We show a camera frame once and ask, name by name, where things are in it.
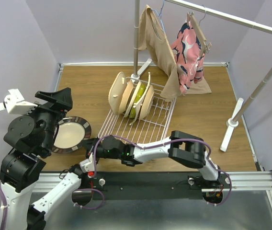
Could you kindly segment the yellow woven placemat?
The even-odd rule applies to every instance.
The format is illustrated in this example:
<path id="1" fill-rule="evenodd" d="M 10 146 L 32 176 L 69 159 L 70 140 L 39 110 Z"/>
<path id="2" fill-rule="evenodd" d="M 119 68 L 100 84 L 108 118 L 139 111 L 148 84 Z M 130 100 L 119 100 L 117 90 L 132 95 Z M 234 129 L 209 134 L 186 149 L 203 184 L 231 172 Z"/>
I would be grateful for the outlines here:
<path id="1" fill-rule="evenodd" d="M 135 118 L 130 118 L 131 119 L 131 122 L 130 122 L 130 126 L 138 119 L 139 117 L 139 114 L 140 114 L 140 110 L 141 110 L 141 106 L 142 106 L 142 103 L 143 103 L 143 100 L 146 96 L 146 93 L 148 92 L 148 89 L 151 85 L 151 73 L 149 72 L 148 73 L 148 82 L 147 84 L 145 85 L 146 86 L 146 89 L 144 91 L 144 94 L 142 95 L 142 97 L 140 98 L 140 100 L 137 102 L 137 103 L 134 103 L 133 104 L 133 107 L 136 109 L 136 116 Z"/>

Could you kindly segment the beige plate orange leaves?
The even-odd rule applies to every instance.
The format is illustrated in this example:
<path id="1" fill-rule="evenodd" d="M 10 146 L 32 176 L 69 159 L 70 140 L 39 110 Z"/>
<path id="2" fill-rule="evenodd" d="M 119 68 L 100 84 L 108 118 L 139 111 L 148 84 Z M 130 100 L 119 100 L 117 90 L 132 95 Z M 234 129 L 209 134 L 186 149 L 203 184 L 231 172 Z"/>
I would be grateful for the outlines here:
<path id="1" fill-rule="evenodd" d="M 146 93 L 146 96 L 145 96 L 142 106 L 141 106 L 140 114 L 138 117 L 139 120 L 142 120 L 143 118 L 145 118 L 148 115 L 150 105 L 153 100 L 153 96 L 154 96 L 154 87 L 153 87 L 153 85 L 150 85 L 148 92 Z"/>

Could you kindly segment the green polka dot plate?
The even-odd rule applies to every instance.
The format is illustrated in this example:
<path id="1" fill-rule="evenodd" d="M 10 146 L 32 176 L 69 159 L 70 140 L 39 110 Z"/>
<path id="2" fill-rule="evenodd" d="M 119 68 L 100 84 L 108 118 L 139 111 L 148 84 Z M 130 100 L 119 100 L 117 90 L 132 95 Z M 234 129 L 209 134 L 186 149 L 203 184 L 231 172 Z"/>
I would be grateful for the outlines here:
<path id="1" fill-rule="evenodd" d="M 137 92 L 137 95 L 136 95 L 136 98 L 134 100 L 134 103 L 137 103 L 140 100 L 140 98 L 144 94 L 145 89 L 146 89 L 146 86 L 142 83 L 140 85 L 140 88 L 139 88 L 138 92 Z M 136 109 L 134 107 L 132 107 L 131 111 L 129 113 L 129 117 L 130 118 L 135 118 L 135 116 L 136 116 Z"/>

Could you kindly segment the black rimmed silver plate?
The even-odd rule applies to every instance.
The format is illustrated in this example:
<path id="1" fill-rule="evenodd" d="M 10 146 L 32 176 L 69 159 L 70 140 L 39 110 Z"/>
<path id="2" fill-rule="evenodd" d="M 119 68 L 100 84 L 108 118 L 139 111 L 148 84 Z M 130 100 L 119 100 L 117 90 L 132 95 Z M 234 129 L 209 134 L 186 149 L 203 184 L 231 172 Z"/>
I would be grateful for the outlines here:
<path id="1" fill-rule="evenodd" d="M 52 147 L 56 154 L 72 153 L 82 147 L 82 142 L 91 138 L 91 126 L 79 116 L 63 118 L 58 123 L 57 135 Z"/>

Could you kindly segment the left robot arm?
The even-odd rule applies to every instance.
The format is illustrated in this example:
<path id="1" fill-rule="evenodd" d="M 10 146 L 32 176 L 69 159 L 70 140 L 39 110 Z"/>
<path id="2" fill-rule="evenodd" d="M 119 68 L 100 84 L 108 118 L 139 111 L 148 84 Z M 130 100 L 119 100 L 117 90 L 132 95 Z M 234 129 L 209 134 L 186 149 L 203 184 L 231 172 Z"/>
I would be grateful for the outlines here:
<path id="1" fill-rule="evenodd" d="M 0 166 L 0 230 L 42 230 L 49 215 L 73 191 L 88 186 L 80 167 L 71 172 L 40 200 L 31 203 L 33 189 L 51 155 L 59 122 L 72 109 L 71 89 L 38 91 L 44 104 L 27 102 L 18 89 L 10 89 L 0 109 L 16 115 L 4 141 L 11 151 Z"/>

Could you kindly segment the bird pattern beige plate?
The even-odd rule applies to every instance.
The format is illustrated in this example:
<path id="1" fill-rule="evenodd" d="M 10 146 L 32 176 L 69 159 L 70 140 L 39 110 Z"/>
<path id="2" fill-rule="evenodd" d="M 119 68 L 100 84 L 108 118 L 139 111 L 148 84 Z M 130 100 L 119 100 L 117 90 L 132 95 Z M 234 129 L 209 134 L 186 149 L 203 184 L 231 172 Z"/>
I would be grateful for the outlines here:
<path id="1" fill-rule="evenodd" d="M 118 111 L 119 114 L 123 113 L 126 110 L 127 103 L 128 103 L 133 87 L 134 87 L 133 82 L 130 80 L 122 95 L 122 100 L 120 102 L 119 111 Z"/>

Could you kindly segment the cream green floral plate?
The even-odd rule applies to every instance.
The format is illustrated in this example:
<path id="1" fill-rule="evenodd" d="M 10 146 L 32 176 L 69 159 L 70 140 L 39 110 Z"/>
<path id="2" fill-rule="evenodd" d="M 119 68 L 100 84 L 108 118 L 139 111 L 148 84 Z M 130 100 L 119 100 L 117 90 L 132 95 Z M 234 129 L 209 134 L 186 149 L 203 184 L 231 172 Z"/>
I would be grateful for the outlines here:
<path id="1" fill-rule="evenodd" d="M 130 111 L 131 111 L 131 108 L 133 107 L 134 100 L 135 100 L 135 98 L 136 98 L 136 96 L 137 96 L 137 93 L 138 93 L 138 91 L 139 91 L 140 86 L 141 86 L 141 82 L 139 81 L 138 84 L 137 84 L 137 86 L 136 86 L 136 88 L 135 88 L 135 90 L 134 90 L 134 93 L 133 93 L 133 95 L 132 95 L 132 98 L 131 98 L 131 100 L 130 100 L 130 103 L 129 103 L 127 109 L 126 109 L 126 112 L 125 112 L 124 117 L 128 117 L 128 115 L 129 115 L 129 113 L 130 113 Z"/>

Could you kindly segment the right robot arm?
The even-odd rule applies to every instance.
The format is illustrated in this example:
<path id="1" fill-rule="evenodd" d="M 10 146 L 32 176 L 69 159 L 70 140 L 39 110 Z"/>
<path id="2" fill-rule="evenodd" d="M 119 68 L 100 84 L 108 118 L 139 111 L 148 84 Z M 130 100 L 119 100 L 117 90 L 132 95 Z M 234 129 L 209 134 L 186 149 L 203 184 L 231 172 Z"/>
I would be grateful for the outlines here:
<path id="1" fill-rule="evenodd" d="M 203 139 L 178 130 L 172 131 L 165 139 L 146 144 L 108 135 L 86 140 L 84 146 L 88 153 L 79 165 L 89 177 L 96 175 L 99 158 L 120 160 L 129 167 L 170 158 L 187 168 L 197 169 L 204 182 L 203 188 L 221 190 L 224 187 L 221 181 L 223 171 L 210 158 L 211 147 Z"/>

